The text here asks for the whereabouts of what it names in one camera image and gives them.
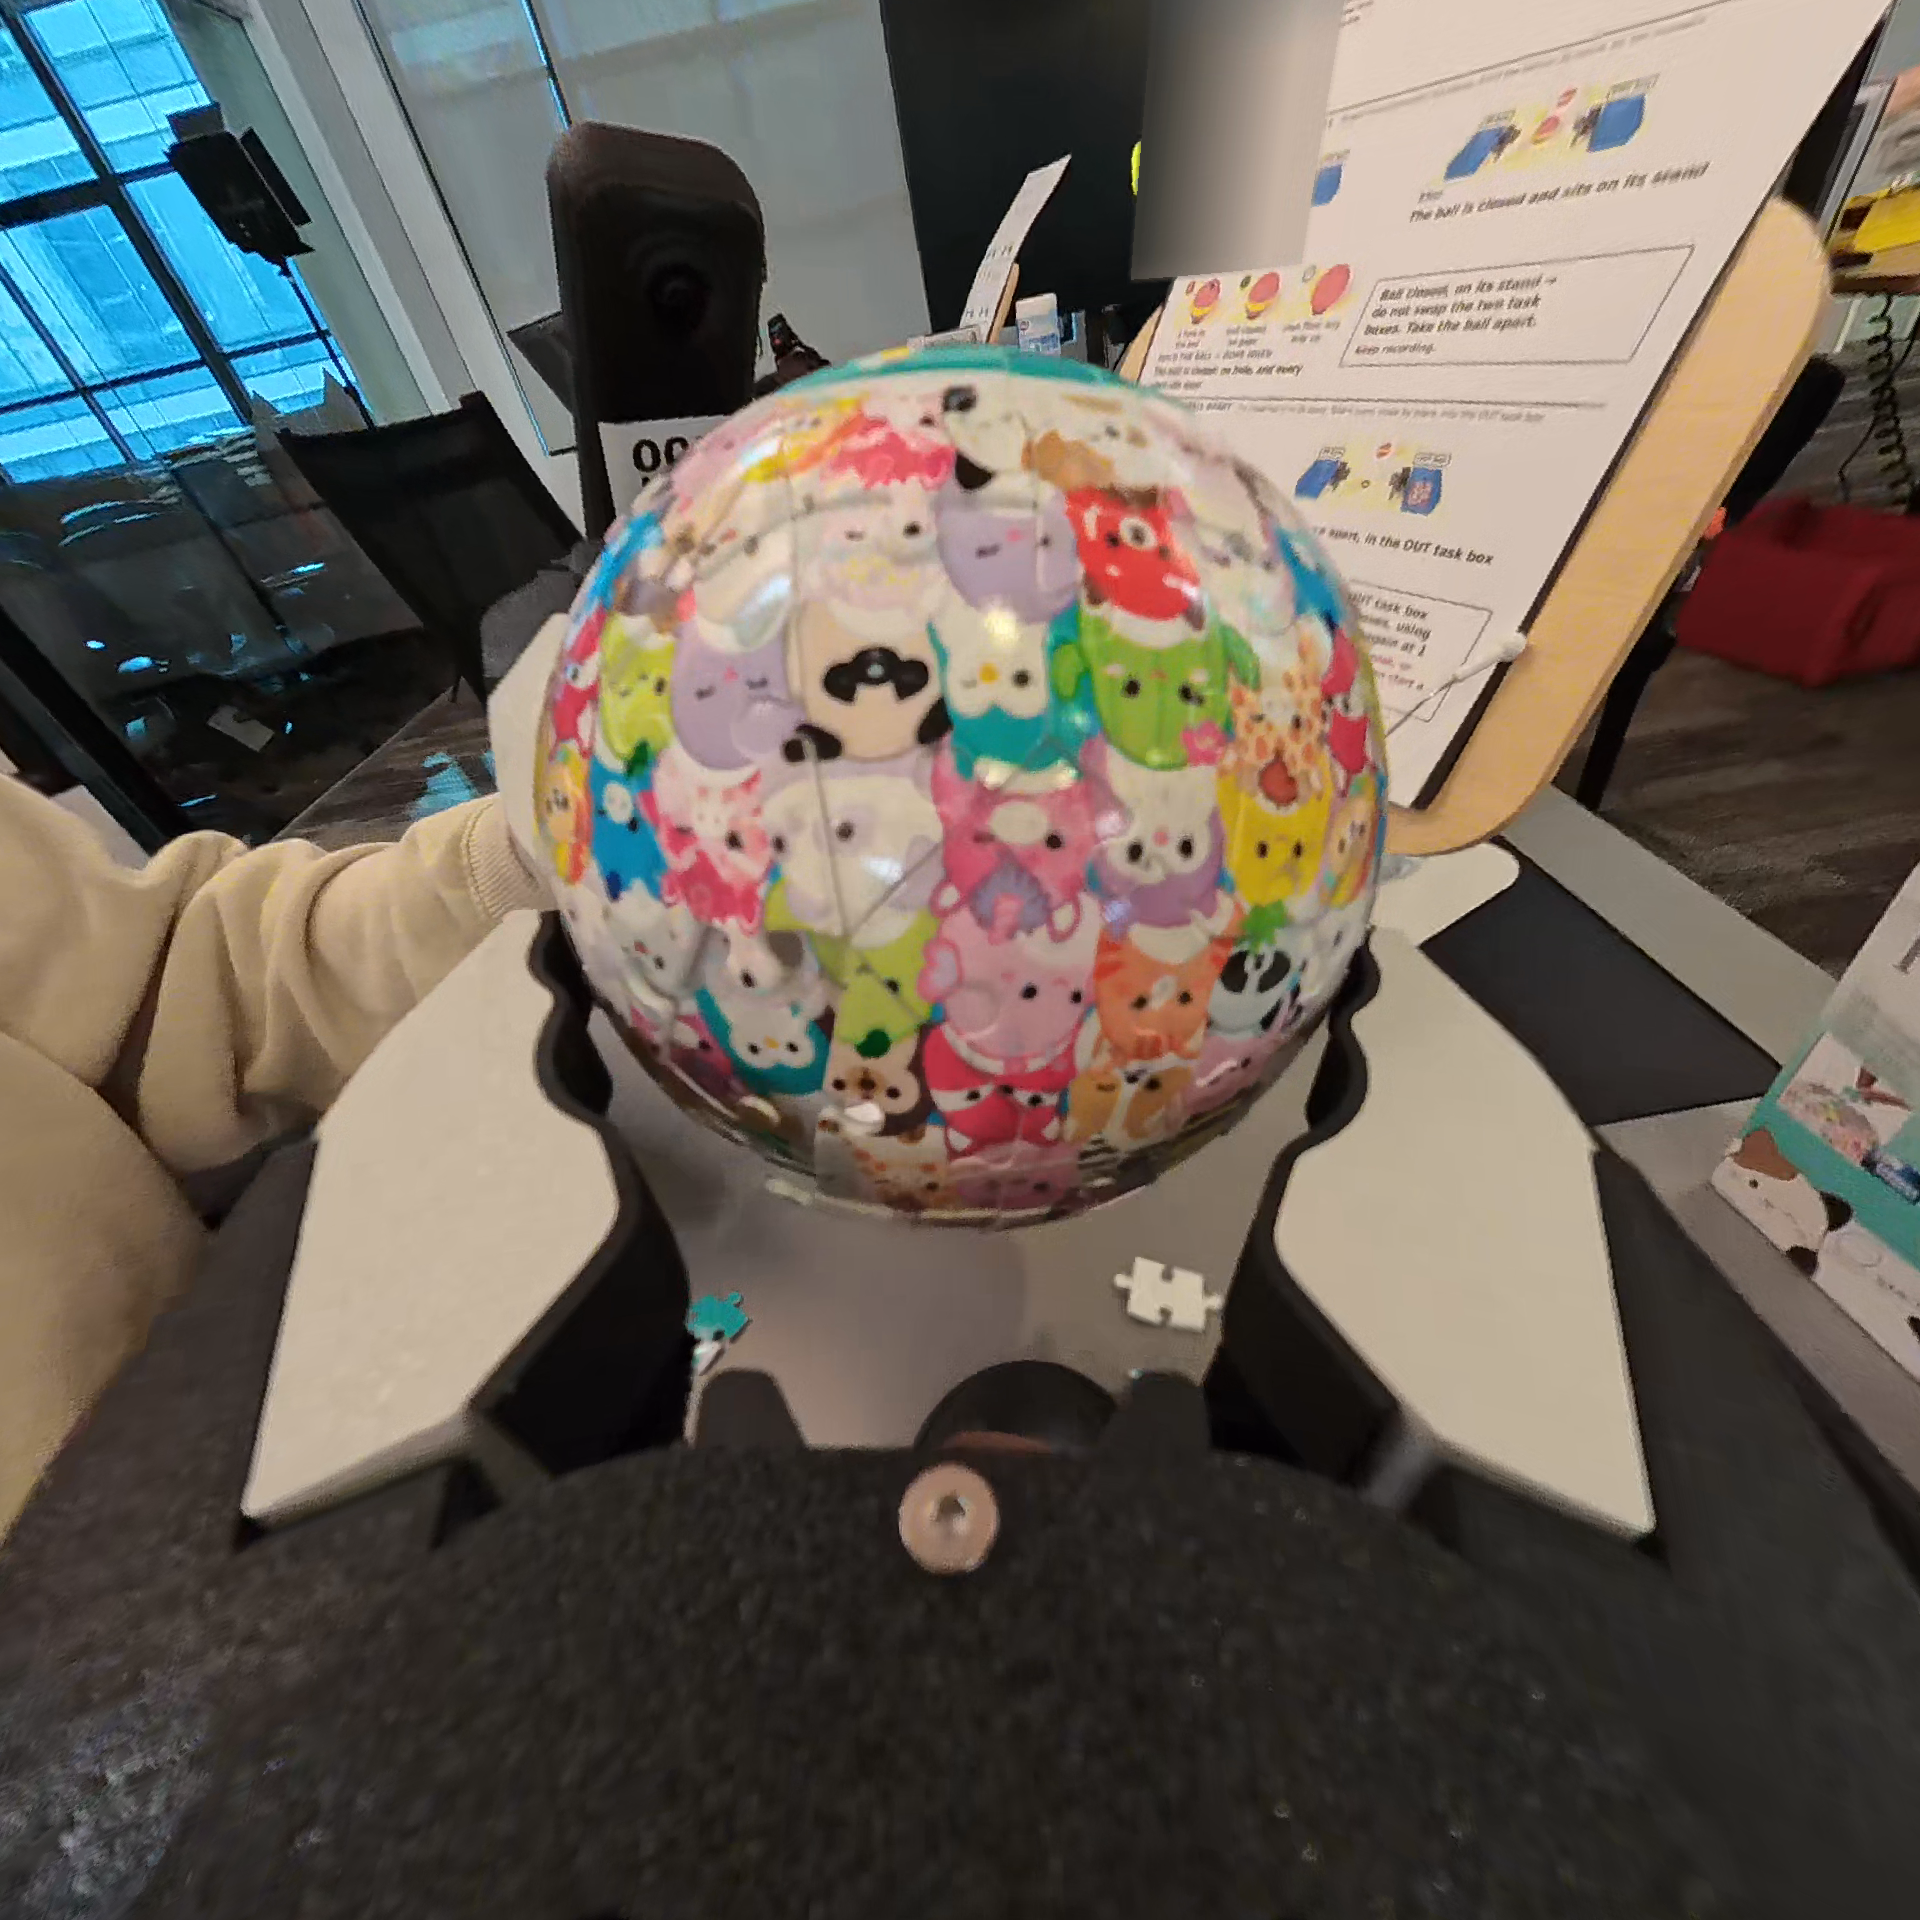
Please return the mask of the window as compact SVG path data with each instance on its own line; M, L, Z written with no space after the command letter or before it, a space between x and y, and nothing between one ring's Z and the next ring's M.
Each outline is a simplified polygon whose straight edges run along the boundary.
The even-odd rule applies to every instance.
M270 112L238 3L4 3L4 482L231 443L259 410L373 424L312 254L244 253L171 164Z

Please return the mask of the colourful puzzle ball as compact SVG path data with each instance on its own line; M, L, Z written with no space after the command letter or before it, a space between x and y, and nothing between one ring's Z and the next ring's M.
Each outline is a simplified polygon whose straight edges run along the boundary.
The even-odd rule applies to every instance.
M753 399L645 482L512 797L598 1008L805 1197L1153 1184L1318 1023L1384 738L1312 530L1204 412L1007 349Z

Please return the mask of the black studio light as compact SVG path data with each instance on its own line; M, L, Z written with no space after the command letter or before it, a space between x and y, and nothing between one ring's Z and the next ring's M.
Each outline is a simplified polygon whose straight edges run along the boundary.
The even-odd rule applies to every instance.
M259 134L231 129L220 104L168 112L167 124L168 168L225 246L291 277L291 261L312 253L312 214Z

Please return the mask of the white sign card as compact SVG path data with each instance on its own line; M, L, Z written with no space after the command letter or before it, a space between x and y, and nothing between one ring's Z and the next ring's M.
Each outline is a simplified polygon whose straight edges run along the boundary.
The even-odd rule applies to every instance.
M977 268L968 287L965 313L955 321L960 334L994 344L1001 331L1007 327L1007 316L1019 297L1019 277L1021 277L1021 249L1032 234L1037 218L1057 194L1062 178L1073 168L1073 156L1062 156L1032 171L1026 171L1019 194L1010 198L1001 226L994 231L994 241L985 254L977 259Z

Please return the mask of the person's left forearm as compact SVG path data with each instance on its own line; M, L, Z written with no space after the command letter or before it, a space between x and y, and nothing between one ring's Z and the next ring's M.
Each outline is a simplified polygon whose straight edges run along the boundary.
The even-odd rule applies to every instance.
M500 797L383 846L199 830L125 866L4 778L4 1155L89 1164L122 1124L171 1177L241 1162L322 1113L496 925L548 907Z

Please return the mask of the red seat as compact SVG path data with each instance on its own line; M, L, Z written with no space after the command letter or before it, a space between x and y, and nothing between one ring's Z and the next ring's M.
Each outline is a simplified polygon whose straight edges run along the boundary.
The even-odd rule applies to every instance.
M1912 669L1918 515L1767 501L1708 542L1674 641L1805 689Z

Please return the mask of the dark screen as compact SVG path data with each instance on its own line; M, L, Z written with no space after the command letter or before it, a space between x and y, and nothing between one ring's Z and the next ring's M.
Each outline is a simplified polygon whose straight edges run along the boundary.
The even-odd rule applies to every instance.
M882 3L929 313L955 325L1028 171L1068 168L1021 246L1021 293L1136 308L1133 150L1152 3Z

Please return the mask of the person's beige sweatshirt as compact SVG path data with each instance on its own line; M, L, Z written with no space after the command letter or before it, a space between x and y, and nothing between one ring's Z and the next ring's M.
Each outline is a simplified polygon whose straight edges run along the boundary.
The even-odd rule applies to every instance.
M204 1251L149 1143L4 1039L4 1530Z

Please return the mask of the puzzle box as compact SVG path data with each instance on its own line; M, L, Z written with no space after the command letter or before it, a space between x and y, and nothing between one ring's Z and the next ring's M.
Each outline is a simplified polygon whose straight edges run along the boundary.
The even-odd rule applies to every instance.
M1918 872L1711 1190L1918 1377Z

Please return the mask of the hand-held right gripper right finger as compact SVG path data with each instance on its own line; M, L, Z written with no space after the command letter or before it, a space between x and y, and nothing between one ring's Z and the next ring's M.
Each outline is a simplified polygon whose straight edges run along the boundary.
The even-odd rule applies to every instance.
M1654 1534L1596 1141L1396 932L1331 1011L1208 1390L1239 1439L1391 1512L1496 1490L1605 1537Z

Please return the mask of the instruction sheet on stand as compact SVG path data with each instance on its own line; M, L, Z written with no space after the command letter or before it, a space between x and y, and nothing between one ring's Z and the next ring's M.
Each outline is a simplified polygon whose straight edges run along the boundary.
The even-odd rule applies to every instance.
M1873 48L1830 99L1853 99ZM1274 104L1322 112L1318 121L1298 121L1279 144L1288 159L1302 163L1302 186L1312 186L1331 114L1331 74L1308 94L1285 84ZM1553 779L1738 466L1810 363L1826 301L1826 259L1810 214L1779 198L1779 182L1671 355L1533 623L1498 643L1498 679L1441 767L1437 790L1424 805L1391 803L1396 851L1437 854L1491 838ZM1288 200L1298 206L1288 253L1274 237L1226 241L1226 214L1204 213L1208 246L1188 241L1188 268L1177 277L1208 266L1298 261L1312 200L1298 192Z

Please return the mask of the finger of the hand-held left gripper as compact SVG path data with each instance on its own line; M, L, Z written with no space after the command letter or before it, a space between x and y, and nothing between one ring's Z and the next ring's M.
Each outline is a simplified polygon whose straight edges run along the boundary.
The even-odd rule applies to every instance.
M488 694L488 750L500 794L500 820L524 872L524 902L550 908L557 902L557 869L540 846L534 784L548 767L540 725L550 703L550 683L560 646L524 646Z

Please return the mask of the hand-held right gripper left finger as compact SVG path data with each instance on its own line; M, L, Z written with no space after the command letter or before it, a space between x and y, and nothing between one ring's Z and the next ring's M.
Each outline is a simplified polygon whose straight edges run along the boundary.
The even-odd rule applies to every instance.
M443 1464L517 1492L681 1439L687 1264L590 1014L560 918L513 913L318 1124L250 1526Z

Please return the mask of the printed instruction sheet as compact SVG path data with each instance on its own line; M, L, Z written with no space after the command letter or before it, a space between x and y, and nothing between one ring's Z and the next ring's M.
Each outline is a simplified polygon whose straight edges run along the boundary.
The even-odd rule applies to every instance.
M1142 380L1340 570L1424 805L1892 3L1345 3L1302 259L1170 283Z

